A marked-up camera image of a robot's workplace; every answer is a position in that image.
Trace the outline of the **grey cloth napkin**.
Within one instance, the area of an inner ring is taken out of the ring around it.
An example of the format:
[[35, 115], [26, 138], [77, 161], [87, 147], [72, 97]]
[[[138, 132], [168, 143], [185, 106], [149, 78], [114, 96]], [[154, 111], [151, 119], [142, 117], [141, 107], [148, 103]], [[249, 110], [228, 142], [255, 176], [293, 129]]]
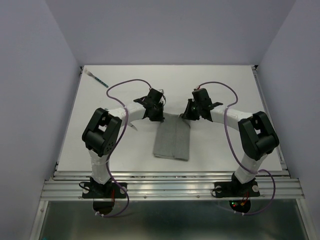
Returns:
[[153, 145], [156, 158], [188, 161], [190, 159], [191, 123], [182, 115], [164, 114]]

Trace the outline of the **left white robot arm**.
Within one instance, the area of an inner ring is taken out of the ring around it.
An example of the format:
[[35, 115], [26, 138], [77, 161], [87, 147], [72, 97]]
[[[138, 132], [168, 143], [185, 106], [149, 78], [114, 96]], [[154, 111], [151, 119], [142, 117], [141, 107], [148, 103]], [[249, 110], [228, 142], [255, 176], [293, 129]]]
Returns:
[[133, 100], [120, 108], [105, 110], [97, 108], [90, 118], [82, 141], [88, 149], [91, 159], [90, 182], [84, 189], [106, 197], [111, 193], [112, 183], [107, 171], [108, 157], [117, 146], [117, 140], [129, 123], [148, 118], [152, 122], [164, 121], [164, 91], [151, 88], [146, 96]]

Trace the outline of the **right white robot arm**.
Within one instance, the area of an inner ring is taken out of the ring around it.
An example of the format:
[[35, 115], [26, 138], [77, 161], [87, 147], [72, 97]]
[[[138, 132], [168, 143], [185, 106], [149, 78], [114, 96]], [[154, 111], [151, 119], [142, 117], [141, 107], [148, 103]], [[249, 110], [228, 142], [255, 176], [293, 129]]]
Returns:
[[[182, 118], [190, 121], [203, 118], [223, 124], [229, 148], [239, 165], [234, 172], [235, 180], [230, 182], [230, 189], [233, 194], [242, 195], [248, 190], [248, 183], [256, 177], [264, 159], [278, 147], [280, 141], [265, 112], [249, 113], [231, 108], [239, 100], [236, 93], [234, 96], [235, 101], [229, 105], [213, 103], [205, 88], [197, 88], [192, 92], [192, 98], [188, 99]], [[237, 158], [232, 147], [228, 127], [239, 132], [244, 152], [242, 160]]]

